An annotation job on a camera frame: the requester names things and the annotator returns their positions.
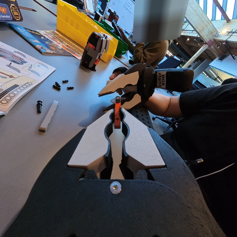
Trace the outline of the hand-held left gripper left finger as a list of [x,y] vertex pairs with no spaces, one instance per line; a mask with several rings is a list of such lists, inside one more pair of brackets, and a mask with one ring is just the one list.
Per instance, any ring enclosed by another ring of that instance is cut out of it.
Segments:
[[89,125],[72,157],[69,167],[94,170],[100,178],[111,178],[113,159],[110,135],[113,133],[114,110],[111,109]]

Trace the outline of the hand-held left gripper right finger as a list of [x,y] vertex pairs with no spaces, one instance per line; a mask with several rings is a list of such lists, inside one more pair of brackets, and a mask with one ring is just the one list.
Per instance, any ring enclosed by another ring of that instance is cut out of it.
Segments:
[[128,128],[124,140],[127,168],[134,174],[139,170],[163,168],[165,162],[152,138],[149,128],[124,109],[123,123]]

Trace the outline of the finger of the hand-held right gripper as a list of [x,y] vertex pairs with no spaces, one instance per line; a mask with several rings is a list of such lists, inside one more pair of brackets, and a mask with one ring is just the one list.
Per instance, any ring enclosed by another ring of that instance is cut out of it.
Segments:
[[[139,94],[135,93],[126,93],[122,96],[116,96],[120,97],[121,105],[120,107],[125,110],[130,110],[131,108],[135,107],[137,104],[141,103],[141,96]],[[115,102],[116,98],[111,99],[111,105],[104,108],[103,111],[107,112],[111,109],[115,108]]]
[[115,79],[111,80],[102,90],[98,96],[104,96],[116,92],[118,89],[124,89],[126,86],[135,86],[139,79],[139,72],[130,74],[120,74]]

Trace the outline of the orange toothed toy beam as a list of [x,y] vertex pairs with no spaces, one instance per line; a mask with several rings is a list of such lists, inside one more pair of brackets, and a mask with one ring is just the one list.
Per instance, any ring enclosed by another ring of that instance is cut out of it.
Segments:
[[120,129],[121,128],[120,106],[121,106],[121,101],[119,99],[117,99],[115,101],[114,129]]

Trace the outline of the light grey toy beam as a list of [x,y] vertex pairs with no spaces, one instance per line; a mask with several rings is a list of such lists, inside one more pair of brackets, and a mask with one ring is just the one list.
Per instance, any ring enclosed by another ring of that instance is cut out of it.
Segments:
[[42,124],[39,127],[39,131],[41,132],[45,132],[46,129],[49,126],[50,121],[52,120],[52,117],[57,109],[59,102],[58,101],[54,101],[48,111],[48,113],[46,114],[46,117],[44,118]]

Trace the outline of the person's right forearm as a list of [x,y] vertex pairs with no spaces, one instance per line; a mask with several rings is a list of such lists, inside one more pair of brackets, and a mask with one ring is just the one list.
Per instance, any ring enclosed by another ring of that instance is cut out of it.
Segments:
[[159,93],[153,93],[145,103],[147,109],[154,115],[162,117],[182,118],[180,110],[179,96],[165,96]]

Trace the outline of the person's right hand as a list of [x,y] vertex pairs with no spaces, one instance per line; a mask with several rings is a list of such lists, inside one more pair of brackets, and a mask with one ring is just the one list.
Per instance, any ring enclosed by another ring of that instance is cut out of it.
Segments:
[[122,74],[120,71],[114,72],[110,77],[109,80],[114,80],[118,75]]

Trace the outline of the green plastic bin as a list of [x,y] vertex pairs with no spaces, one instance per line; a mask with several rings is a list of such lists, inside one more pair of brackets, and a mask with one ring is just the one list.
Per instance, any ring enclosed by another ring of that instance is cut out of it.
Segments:
[[127,52],[128,45],[115,34],[114,28],[104,20],[102,22],[98,22],[96,20],[94,21],[99,24],[104,30],[106,30],[109,34],[111,34],[113,38],[116,38],[118,40],[115,56],[117,58],[120,58],[122,55],[124,55]]

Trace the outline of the grey black toy robot model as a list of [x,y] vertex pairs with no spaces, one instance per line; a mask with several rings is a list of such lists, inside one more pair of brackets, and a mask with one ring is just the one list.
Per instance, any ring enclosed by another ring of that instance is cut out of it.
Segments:
[[95,72],[103,53],[108,51],[109,43],[107,34],[92,32],[87,40],[80,65]]

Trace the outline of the orange sticker sheet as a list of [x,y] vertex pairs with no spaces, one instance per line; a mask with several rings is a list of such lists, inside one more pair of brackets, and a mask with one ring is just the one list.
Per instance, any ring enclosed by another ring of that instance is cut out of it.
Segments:
[[67,52],[72,54],[78,60],[81,60],[84,49],[79,44],[69,39],[67,36],[65,36],[61,32],[47,31],[47,30],[36,30],[36,31],[44,35],[46,38],[48,38],[52,42],[59,45],[61,48],[65,49]]

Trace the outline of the whiteboard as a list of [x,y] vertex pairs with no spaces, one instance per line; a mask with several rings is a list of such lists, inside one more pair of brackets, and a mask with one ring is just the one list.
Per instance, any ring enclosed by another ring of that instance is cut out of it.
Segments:
[[108,15],[108,9],[115,11],[119,16],[117,25],[130,36],[133,32],[134,5],[133,0],[110,0],[106,5],[103,16]]

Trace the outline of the yellow plastic bin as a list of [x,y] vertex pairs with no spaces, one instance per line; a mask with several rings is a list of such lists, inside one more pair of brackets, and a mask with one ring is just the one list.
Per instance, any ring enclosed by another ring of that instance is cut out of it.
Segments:
[[57,30],[77,44],[85,47],[92,32],[106,34],[110,40],[107,53],[101,60],[107,62],[115,55],[118,40],[77,8],[62,0],[57,1]]

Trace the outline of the blue booklet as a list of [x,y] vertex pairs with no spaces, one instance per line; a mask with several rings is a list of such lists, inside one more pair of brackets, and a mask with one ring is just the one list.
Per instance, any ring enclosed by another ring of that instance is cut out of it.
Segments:
[[29,44],[31,44],[43,55],[73,56],[70,52],[36,30],[30,30],[28,28],[24,28],[12,23],[9,23],[8,25],[12,30],[14,30],[17,34],[24,38]]

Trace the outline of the open instruction booklet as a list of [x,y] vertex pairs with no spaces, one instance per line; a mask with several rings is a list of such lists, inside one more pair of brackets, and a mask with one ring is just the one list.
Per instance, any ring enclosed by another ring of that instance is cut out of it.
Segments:
[[0,115],[6,115],[54,71],[54,67],[0,42]]

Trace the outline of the blue toy kit box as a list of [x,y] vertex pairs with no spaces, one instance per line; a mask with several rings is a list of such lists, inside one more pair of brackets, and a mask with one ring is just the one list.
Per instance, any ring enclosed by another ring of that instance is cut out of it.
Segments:
[[0,22],[22,22],[17,0],[0,0]]

